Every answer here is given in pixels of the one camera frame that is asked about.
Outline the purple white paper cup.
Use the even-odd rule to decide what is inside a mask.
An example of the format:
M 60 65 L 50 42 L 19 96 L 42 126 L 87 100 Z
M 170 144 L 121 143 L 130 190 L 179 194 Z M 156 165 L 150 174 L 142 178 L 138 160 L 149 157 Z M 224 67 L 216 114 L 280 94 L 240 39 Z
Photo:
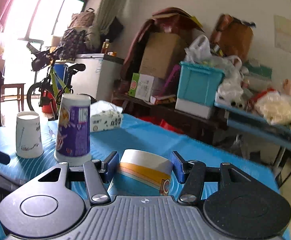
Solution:
M 82 94 L 63 94 L 58 118 L 56 161 L 82 166 L 90 154 L 91 99 Z

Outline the blue white orange paper cup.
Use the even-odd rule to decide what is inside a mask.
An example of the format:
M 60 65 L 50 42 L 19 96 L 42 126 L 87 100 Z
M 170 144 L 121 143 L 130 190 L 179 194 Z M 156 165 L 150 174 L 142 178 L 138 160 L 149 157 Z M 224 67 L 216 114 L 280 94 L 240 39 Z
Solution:
M 124 151 L 108 193 L 115 196 L 166 196 L 173 163 L 162 156 L 127 149 Z

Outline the white paper cup with drawing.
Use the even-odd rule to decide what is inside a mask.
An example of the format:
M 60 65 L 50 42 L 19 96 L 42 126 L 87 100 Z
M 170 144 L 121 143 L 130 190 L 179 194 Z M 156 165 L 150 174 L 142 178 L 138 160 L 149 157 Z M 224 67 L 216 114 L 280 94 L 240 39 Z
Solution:
M 21 158 L 38 158 L 43 154 L 39 114 L 34 111 L 17 114 L 15 146 Z

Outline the white tissue pack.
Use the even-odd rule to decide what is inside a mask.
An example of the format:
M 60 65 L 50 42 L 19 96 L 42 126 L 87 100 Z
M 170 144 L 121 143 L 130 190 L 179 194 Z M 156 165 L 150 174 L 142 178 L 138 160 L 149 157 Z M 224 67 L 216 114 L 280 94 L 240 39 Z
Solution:
M 120 128 L 123 108 L 107 101 L 97 101 L 90 106 L 90 132 Z

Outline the wooden stool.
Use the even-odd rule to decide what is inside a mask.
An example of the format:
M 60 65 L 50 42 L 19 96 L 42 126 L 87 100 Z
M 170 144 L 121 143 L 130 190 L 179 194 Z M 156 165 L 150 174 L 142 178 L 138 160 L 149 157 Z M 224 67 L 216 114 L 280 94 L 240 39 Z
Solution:
M 1 87 L 1 102 L 16 101 L 18 105 L 18 111 L 24 111 L 24 87 L 24 83 L 12 83 L 3 85 Z

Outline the magenta book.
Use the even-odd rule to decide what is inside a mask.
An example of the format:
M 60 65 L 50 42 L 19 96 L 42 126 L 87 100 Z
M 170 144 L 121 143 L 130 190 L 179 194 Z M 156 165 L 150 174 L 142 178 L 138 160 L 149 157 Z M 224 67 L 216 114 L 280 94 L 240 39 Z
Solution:
M 180 73 L 181 73 L 181 66 L 179 64 L 176 64 L 173 67 L 171 73 L 169 74 L 169 77 L 165 81 L 164 88 L 163 88 L 164 95 L 177 93 Z

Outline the teal plastic storage bin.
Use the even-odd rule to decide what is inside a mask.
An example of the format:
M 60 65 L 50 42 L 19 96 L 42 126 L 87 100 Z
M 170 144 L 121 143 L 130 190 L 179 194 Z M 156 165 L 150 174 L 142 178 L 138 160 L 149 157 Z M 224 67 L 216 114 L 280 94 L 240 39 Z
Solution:
M 180 62 L 177 98 L 207 107 L 214 105 L 215 94 L 225 74 L 221 69 Z

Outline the green black bicycle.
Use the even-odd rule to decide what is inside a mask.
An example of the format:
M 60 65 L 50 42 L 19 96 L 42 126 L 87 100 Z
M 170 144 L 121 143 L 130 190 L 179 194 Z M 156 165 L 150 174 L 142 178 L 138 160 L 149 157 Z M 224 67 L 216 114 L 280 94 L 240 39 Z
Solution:
M 75 63 L 72 65 L 64 64 L 65 71 L 68 76 L 66 81 L 63 81 L 55 70 L 55 64 L 59 59 L 59 56 L 63 50 L 62 46 L 58 46 L 53 51 L 45 50 L 39 51 L 32 44 L 28 43 L 27 48 L 35 56 L 32 61 L 32 70 L 38 72 L 44 68 L 47 68 L 47 76 L 40 82 L 34 83 L 27 91 L 26 99 L 28 107 L 31 111 L 34 111 L 32 106 L 32 96 L 36 91 L 39 92 L 40 108 L 48 107 L 50 112 L 45 115 L 49 121 L 57 120 L 59 117 L 59 109 L 63 94 L 72 94 L 73 88 L 71 85 L 72 77 L 78 72 L 82 72 L 86 69 L 86 66 L 82 63 Z

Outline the white green cardboard box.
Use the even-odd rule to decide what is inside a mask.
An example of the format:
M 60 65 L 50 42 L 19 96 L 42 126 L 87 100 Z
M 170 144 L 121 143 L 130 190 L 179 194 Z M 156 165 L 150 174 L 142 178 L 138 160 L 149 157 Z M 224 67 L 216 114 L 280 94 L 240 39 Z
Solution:
M 160 94 L 165 81 L 158 77 L 134 73 L 128 95 L 149 102 L 151 96 Z

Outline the white chest freezer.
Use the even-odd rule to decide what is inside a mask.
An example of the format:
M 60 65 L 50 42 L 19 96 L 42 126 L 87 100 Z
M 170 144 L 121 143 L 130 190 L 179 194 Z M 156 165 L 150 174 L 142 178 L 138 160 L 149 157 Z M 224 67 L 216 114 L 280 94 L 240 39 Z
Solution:
M 107 54 L 78 54 L 75 63 L 82 63 L 86 68 L 72 77 L 73 92 L 111 101 L 124 59 Z

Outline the yellowish plastic bag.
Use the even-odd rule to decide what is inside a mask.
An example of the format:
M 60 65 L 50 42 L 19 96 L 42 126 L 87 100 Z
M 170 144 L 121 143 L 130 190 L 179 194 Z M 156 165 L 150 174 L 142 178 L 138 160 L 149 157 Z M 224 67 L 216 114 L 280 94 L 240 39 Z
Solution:
M 291 96 L 279 92 L 268 92 L 257 100 L 254 109 L 270 125 L 291 123 Z

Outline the orange drink bottle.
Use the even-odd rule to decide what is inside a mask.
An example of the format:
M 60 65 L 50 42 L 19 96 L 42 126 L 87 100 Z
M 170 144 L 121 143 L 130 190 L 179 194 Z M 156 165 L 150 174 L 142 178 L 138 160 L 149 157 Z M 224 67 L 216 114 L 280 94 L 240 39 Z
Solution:
M 104 41 L 102 49 L 101 49 L 101 53 L 102 54 L 107 54 L 108 53 L 109 45 L 110 45 L 110 41 L 109 41 L 109 39 L 106 39 Z

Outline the large brown cardboard box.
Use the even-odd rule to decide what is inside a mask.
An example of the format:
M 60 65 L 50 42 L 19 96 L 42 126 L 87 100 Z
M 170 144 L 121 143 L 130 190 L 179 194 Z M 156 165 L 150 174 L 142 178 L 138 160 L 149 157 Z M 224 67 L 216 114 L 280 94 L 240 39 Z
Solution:
M 151 33 L 143 53 L 140 74 L 166 79 L 185 57 L 188 45 L 176 34 Z

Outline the patterned dark backpack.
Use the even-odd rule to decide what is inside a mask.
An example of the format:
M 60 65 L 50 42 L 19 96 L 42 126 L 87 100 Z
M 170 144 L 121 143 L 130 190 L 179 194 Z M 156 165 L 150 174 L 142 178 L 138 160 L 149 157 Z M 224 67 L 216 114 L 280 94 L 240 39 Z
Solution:
M 78 54 L 83 54 L 86 51 L 85 36 L 85 29 L 67 29 L 59 44 L 63 48 L 62 52 L 60 53 L 60 59 L 73 61 Z

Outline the orange brown paper bag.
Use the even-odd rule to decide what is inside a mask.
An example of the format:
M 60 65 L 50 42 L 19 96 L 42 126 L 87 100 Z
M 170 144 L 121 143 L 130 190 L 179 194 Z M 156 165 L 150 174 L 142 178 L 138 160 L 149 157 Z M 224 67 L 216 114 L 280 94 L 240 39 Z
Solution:
M 246 22 L 229 14 L 221 14 L 209 38 L 218 45 L 225 56 L 238 56 L 242 63 L 247 61 L 253 40 L 254 22 Z

